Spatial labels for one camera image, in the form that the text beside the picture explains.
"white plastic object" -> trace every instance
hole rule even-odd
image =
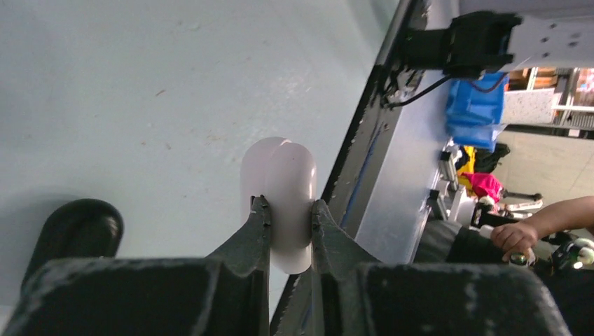
[[[583,265],[594,264],[594,241],[586,238],[578,238],[574,244],[581,247],[577,260]]]
[[[246,152],[240,171],[242,223],[251,196],[264,195],[272,214],[271,262],[287,274],[311,266],[311,215],[316,195],[312,154],[285,138],[266,138]]]
[[[533,202],[526,202],[526,203],[517,203],[517,204],[507,204],[505,209],[507,211],[526,211],[526,210],[534,210],[542,208],[543,202],[542,199]]]
[[[490,225],[483,225],[481,226],[478,233],[485,238],[491,239],[491,233],[493,232],[493,226]]]

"gray table surface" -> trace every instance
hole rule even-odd
[[[428,29],[447,27],[456,8],[433,1]],[[417,92],[441,78],[428,71]],[[429,189],[438,174],[438,155],[449,140],[444,109],[449,83],[399,112],[394,135],[375,182],[355,241],[384,263],[412,261],[429,210]]]

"floor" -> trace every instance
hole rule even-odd
[[[594,141],[519,132],[503,132],[497,141],[511,149],[494,171],[505,188],[541,193],[545,206],[594,195]]]
[[[257,140],[307,146],[320,193],[397,2],[2,0],[0,315],[70,200],[120,210],[121,258],[198,257],[239,228]]]

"black clamp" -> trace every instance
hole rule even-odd
[[[479,79],[512,63],[511,30],[522,23],[513,13],[479,11],[459,16],[449,28],[409,29],[401,48],[409,69],[443,70],[451,78]]]

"metal frame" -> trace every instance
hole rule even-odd
[[[389,75],[400,67],[396,45],[403,27],[424,29],[427,8],[422,0],[401,0],[390,24],[375,66],[354,113],[321,199],[349,236],[355,237],[366,203],[389,148],[401,108],[380,106]],[[289,276],[270,322],[270,334],[313,335],[310,323],[311,269]]]

